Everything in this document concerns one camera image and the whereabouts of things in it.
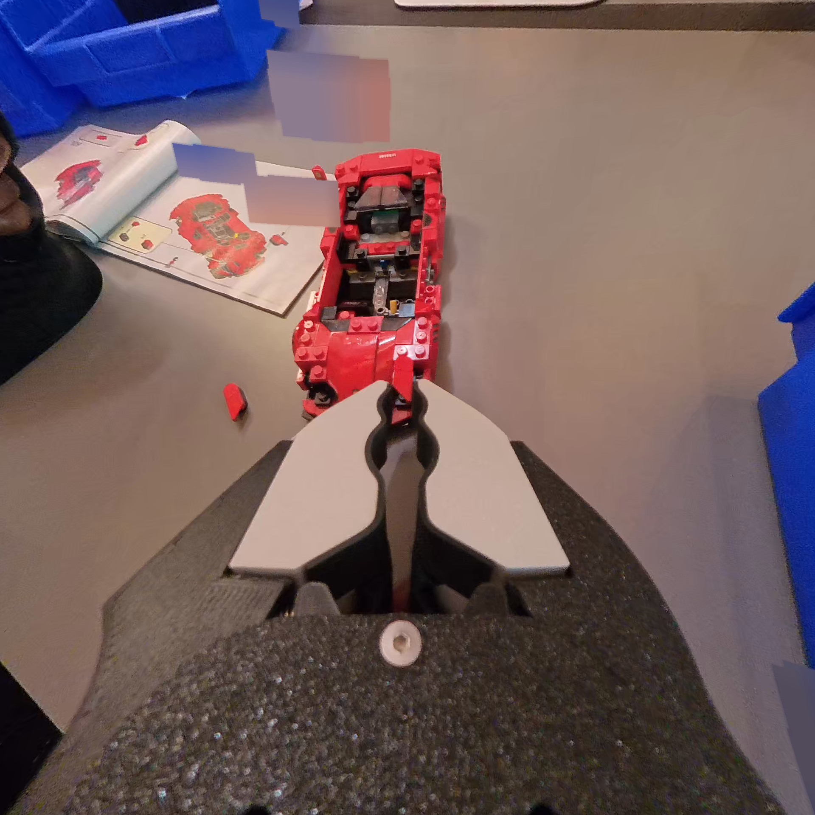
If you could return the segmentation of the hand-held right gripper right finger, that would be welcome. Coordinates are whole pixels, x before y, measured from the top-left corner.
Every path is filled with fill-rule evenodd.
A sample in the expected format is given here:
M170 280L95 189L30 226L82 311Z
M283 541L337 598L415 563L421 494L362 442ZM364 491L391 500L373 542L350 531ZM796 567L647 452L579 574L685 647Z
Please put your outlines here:
M560 578L570 560L508 435L439 385L414 385L419 485L413 594Z

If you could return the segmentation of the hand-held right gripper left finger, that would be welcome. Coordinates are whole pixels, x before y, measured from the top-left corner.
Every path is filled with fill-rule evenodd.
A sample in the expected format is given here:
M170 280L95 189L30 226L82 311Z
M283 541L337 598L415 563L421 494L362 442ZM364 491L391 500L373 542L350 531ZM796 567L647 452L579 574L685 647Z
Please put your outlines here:
M391 592L385 484L391 386L375 381L297 433L228 568L336 597L365 586Z

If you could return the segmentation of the lego instruction booklet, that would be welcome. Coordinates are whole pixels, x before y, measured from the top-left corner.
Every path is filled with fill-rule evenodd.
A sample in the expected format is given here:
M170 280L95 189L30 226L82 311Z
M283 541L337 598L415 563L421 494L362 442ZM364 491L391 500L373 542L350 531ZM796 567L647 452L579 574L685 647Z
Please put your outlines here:
M57 235L274 315L323 264L333 182L202 146L177 121L81 126L22 172Z

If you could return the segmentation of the red lego car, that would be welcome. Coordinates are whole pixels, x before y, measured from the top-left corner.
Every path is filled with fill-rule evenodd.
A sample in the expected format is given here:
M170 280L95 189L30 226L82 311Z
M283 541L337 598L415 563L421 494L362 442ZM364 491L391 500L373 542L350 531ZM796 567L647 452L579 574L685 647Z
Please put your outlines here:
M446 199L441 157L371 152L335 168L339 224L323 231L320 288L292 334L307 420L375 381L409 423L413 385L433 381L441 325Z

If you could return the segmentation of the person's left hand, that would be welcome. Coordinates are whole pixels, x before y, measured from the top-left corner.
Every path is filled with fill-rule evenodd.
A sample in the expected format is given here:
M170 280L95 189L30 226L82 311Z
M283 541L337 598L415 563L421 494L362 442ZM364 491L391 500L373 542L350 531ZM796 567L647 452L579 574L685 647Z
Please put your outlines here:
M13 177L15 166L11 145L1 137L1 235L15 235L29 229L34 214L22 198L20 186Z

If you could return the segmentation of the blue plastic bin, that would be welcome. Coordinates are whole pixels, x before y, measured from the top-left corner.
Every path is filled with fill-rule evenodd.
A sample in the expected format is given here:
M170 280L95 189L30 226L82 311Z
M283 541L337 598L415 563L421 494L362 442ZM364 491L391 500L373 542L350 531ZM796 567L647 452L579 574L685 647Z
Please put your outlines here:
M58 129L80 106L82 96L56 87L35 60L73 11L71 2L1 2L1 107L17 136Z
M758 397L804 653L814 665L814 286L778 315L796 361Z
M283 33L258 2L2 2L2 21L55 87L95 107L251 81Z

